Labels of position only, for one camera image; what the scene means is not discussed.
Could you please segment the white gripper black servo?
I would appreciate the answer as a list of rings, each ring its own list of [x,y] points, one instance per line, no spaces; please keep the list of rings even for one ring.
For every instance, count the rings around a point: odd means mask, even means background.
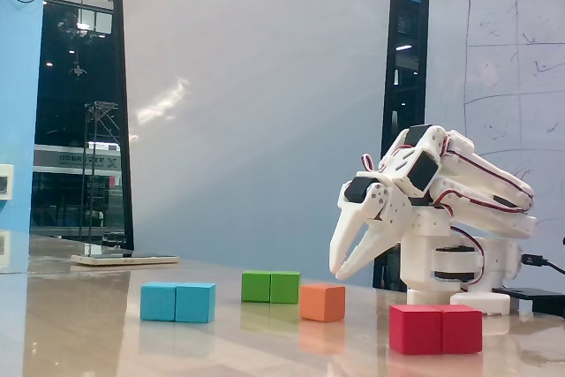
[[[400,171],[358,171],[341,189],[337,205],[340,216],[329,245],[329,270],[337,280],[345,280],[376,257],[396,245],[405,232],[410,205],[400,184],[406,175]],[[355,237],[367,220],[367,230],[347,256]]]

